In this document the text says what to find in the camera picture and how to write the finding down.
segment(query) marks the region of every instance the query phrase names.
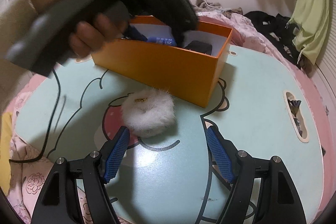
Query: pink blanket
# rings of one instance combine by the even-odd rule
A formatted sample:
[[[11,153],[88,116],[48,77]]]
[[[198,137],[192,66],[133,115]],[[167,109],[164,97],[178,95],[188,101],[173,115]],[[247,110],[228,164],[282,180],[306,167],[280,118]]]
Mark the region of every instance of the pink blanket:
[[[258,52],[263,52],[283,63],[297,80],[299,87],[301,88],[303,94],[308,101],[308,105],[313,113],[316,127],[321,138],[321,144],[325,148],[330,147],[330,144],[332,144],[332,133],[330,130],[328,118],[323,111],[323,105],[321,103],[317,89],[315,88],[312,81],[305,75],[305,73],[295,66],[291,66],[288,61],[278,52],[278,50],[271,44],[271,42],[268,41],[262,34],[256,31],[248,18],[240,14],[232,14],[231,19],[228,19],[221,13],[218,13],[216,11],[199,13],[199,16],[201,16],[200,19],[203,21],[233,28],[234,32],[232,37],[232,44],[240,47],[249,48]],[[7,111],[13,112],[12,126],[14,130],[10,147],[11,157],[13,159],[31,159],[33,157],[36,157],[39,153],[31,145],[26,144],[20,139],[19,136],[16,135],[15,122],[16,117],[20,113],[20,110],[23,107],[24,103],[28,100],[34,90],[41,84],[41,82],[43,82],[43,80],[44,77],[40,75],[34,75],[30,82],[26,85],[26,87],[18,94],[18,96],[11,102],[11,104],[7,108]],[[325,192],[326,189],[331,189],[332,187],[332,176],[334,173],[334,165],[332,164],[332,159],[334,157],[334,153],[331,150],[328,151],[329,155],[326,155],[327,158],[326,156],[324,157]],[[12,178],[10,182],[10,192],[8,195],[8,200],[26,224],[30,223],[31,221],[31,215],[34,210],[37,197],[52,165],[53,164],[46,158],[42,158],[38,162],[31,164],[11,164]],[[92,223],[90,214],[88,212],[85,194],[80,189],[78,192],[82,213],[84,215],[84,221],[86,224]],[[322,211],[324,209],[325,205],[329,200],[330,195],[324,194],[319,211]],[[129,223],[123,219],[120,219],[120,222],[122,224]]]

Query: orange box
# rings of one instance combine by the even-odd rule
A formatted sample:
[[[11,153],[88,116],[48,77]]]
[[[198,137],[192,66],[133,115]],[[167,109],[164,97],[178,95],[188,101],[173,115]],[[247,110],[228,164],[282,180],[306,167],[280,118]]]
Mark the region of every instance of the orange box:
[[[144,35],[146,29],[153,33],[162,29],[168,35],[166,28],[169,27],[151,16],[136,17],[131,23]],[[213,49],[215,46],[218,53],[210,56],[178,47],[116,39],[92,54],[93,61],[96,65],[206,107],[226,62],[232,29],[201,21],[197,31],[188,33],[190,37],[202,37],[203,42],[216,40]]]

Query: beige sweater sleeve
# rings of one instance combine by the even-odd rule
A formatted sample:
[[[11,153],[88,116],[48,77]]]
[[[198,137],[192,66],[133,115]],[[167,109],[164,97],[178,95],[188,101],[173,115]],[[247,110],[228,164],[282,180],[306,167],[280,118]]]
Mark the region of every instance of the beige sweater sleeve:
[[[19,79],[27,72],[5,60],[4,56],[13,43],[27,32],[36,16],[31,0],[11,0],[0,12],[0,113],[15,95]]]

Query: white fur hair tie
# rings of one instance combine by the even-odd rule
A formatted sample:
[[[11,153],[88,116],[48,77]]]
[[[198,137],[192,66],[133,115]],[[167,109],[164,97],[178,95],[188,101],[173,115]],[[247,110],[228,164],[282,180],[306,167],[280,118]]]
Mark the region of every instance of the white fur hair tie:
[[[175,121],[172,96],[153,88],[130,94],[121,109],[125,126],[144,138],[162,133]]]

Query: blue gripper pad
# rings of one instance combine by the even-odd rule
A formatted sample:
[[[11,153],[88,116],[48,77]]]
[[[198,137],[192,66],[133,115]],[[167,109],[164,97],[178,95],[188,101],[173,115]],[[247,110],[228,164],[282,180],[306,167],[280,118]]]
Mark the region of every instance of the blue gripper pad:
[[[223,176],[223,178],[228,180],[228,182],[232,183],[235,179],[235,176],[232,172],[231,160],[211,127],[207,129],[205,137],[212,156],[215,158],[215,162],[221,175]]]
[[[105,183],[109,183],[110,179],[115,178],[115,176],[117,175],[120,163],[127,150],[129,138],[130,138],[129,131],[128,130],[124,131],[121,134],[117,143],[115,144],[108,159],[106,160],[106,168],[104,175]]]

